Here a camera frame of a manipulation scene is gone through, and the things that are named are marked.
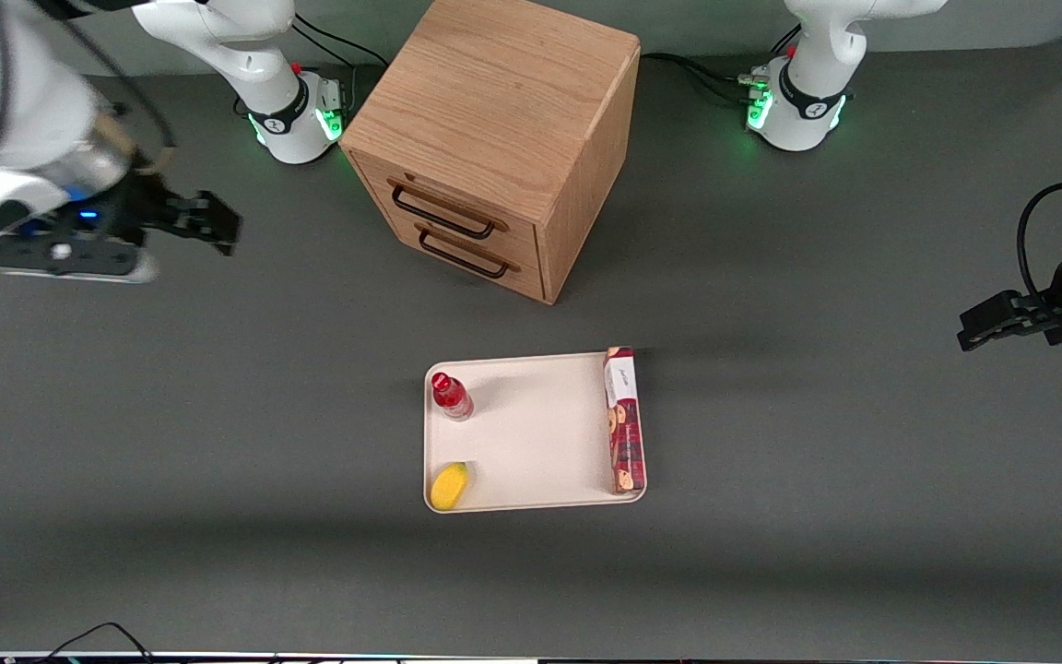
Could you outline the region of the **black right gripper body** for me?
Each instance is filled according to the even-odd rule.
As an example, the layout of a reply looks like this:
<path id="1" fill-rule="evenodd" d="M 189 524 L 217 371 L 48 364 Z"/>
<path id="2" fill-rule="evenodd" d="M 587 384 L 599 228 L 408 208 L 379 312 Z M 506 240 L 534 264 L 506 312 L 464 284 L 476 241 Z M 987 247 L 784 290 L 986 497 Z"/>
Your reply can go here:
<path id="1" fill-rule="evenodd" d="M 130 172 L 110 188 L 71 203 L 70 245 L 75 252 L 110 241 L 144 245 L 147 231 L 179 238 L 178 201 L 161 176 Z"/>

